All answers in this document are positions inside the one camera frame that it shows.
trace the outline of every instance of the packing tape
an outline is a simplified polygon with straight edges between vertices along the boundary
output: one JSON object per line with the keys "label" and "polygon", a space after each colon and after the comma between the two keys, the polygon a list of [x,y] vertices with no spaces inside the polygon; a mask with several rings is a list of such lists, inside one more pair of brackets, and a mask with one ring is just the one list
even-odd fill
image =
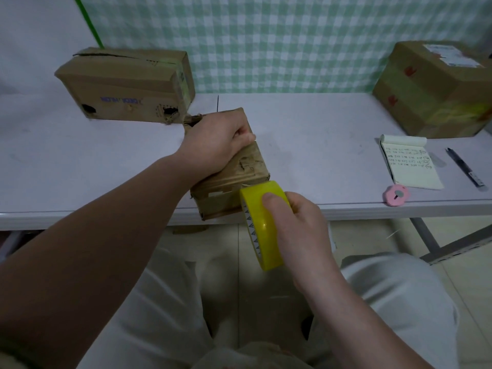
{"label": "packing tape", "polygon": [[270,192],[289,204],[285,193],[275,181],[268,181],[240,190],[241,205],[248,225],[249,237],[261,269],[268,271],[283,264],[277,246],[276,227],[272,215],[263,207],[261,197]]}
{"label": "packing tape", "polygon": [[191,99],[189,97],[188,82],[186,80],[186,75],[184,74],[185,72],[183,70],[183,65],[181,61],[178,59],[166,58],[160,60],[160,62],[165,66],[176,69],[176,75],[178,76],[178,82],[180,84],[183,101],[186,109],[188,110],[188,107],[191,104]]}

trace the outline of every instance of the white table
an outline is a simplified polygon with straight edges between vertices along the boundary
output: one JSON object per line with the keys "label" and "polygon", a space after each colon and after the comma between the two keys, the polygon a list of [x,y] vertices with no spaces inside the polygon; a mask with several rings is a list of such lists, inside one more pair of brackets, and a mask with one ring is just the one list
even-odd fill
{"label": "white table", "polygon": [[[383,204],[392,180],[377,139],[403,131],[371,95],[201,94],[189,112],[237,107],[248,116],[272,179],[317,203],[330,220],[492,214],[492,190],[475,188],[445,152],[453,148],[492,186],[487,132],[429,140],[445,188],[411,188],[409,201],[391,208]],[[173,153],[183,137],[179,124],[88,120],[65,91],[3,95],[0,108],[0,230],[47,228]],[[185,196],[170,224],[201,223]]]}

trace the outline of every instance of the black pen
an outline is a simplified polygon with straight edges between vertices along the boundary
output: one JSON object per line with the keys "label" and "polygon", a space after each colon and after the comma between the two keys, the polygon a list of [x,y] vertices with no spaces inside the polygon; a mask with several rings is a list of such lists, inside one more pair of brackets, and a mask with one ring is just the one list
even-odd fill
{"label": "black pen", "polygon": [[478,176],[471,170],[470,167],[459,157],[458,154],[453,149],[447,148],[446,151],[448,152],[449,156],[452,158],[453,161],[458,164],[458,167],[462,169],[462,171],[467,175],[470,180],[473,181],[476,187],[480,186],[485,186],[485,184],[482,182],[481,179],[478,178]]}

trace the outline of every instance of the pink object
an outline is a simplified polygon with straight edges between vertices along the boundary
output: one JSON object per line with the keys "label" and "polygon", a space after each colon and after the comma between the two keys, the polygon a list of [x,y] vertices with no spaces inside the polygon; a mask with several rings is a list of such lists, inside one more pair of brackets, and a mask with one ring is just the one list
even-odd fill
{"label": "pink object", "polygon": [[405,186],[400,184],[390,186],[384,192],[385,202],[392,207],[401,206],[408,198],[410,198],[410,192]]}

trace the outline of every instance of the green pole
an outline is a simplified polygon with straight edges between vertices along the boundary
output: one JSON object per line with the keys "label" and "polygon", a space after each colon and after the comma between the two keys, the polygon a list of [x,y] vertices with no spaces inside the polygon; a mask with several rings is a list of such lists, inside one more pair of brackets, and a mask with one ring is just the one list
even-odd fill
{"label": "green pole", "polygon": [[91,20],[89,18],[89,14],[87,14],[87,10],[85,9],[84,5],[82,4],[82,1],[75,0],[75,2],[77,4],[77,6],[79,7],[80,12],[82,13],[82,16],[86,20],[87,26],[89,26],[90,31],[93,33],[93,36],[95,38],[95,41],[97,41],[97,44],[99,45],[99,47],[101,49],[104,49],[104,45],[102,45],[102,41],[99,38],[99,35],[97,34],[97,31],[95,30],[95,27],[94,27],[94,25],[92,24],[92,22],[91,22]]}

